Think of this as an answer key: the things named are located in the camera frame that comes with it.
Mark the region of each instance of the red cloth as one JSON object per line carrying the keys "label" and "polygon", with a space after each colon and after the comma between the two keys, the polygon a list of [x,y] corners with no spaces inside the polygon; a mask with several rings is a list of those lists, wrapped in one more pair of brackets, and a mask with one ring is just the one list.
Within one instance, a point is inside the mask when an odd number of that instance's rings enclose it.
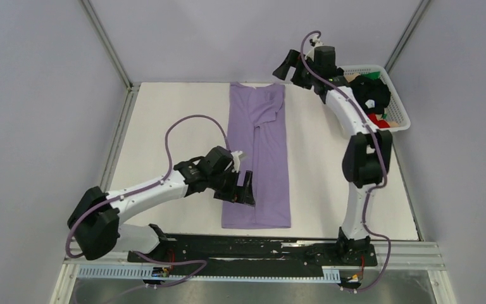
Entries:
{"label": "red cloth", "polygon": [[386,129],[386,128],[390,128],[390,125],[389,123],[384,120],[384,119],[377,119],[377,116],[375,114],[368,114],[368,118],[371,120],[371,122],[373,122],[377,127],[379,127],[379,129]]}

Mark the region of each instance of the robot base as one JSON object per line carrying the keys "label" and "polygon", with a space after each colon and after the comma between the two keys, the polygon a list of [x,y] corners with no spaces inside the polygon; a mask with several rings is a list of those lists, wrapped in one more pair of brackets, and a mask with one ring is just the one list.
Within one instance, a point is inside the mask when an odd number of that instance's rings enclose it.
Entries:
{"label": "robot base", "polygon": [[[340,239],[299,239],[243,236],[205,236],[167,234],[166,241],[148,257],[168,261],[169,251],[175,261],[207,260],[202,276],[256,277],[322,277],[323,266],[377,266],[370,239],[347,240],[340,230]],[[145,262],[130,252],[128,261]],[[196,265],[174,267],[170,274],[187,275]]]}

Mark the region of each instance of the white table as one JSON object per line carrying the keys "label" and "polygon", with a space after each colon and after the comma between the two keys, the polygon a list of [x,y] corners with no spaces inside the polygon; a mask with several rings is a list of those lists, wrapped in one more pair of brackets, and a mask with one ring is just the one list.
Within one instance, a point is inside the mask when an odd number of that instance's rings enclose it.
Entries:
{"label": "white table", "polygon": [[[132,186],[166,172],[164,136],[179,118],[205,114],[226,128],[228,92],[226,83],[143,83],[110,189]],[[285,106],[291,228],[223,229],[221,201],[213,199],[210,190],[159,205],[128,223],[154,223],[170,233],[336,238],[347,206],[347,182],[341,167],[347,139],[333,112],[313,92],[286,85]],[[174,163],[224,146],[217,126],[202,118],[181,123],[172,131],[169,142]],[[418,239],[394,154],[389,184],[377,190],[369,225],[392,239]]]}

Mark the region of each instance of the purple garment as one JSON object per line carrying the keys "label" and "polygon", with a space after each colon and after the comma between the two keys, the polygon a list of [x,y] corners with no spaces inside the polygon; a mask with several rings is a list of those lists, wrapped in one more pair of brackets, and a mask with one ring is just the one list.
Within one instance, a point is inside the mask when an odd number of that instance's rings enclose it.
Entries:
{"label": "purple garment", "polygon": [[223,228],[291,227],[284,89],[282,84],[257,88],[230,84],[228,143],[232,151],[247,154],[239,185],[245,170],[252,170],[256,206],[223,202]]}

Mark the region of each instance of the green cloth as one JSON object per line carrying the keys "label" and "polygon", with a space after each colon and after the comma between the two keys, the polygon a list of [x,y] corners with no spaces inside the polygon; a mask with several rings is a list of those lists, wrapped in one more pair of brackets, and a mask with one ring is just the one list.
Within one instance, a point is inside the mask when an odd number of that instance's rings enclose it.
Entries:
{"label": "green cloth", "polygon": [[373,72],[373,73],[367,73],[367,74],[361,74],[362,76],[366,76],[371,80],[379,79],[379,76],[381,76],[380,72]]}

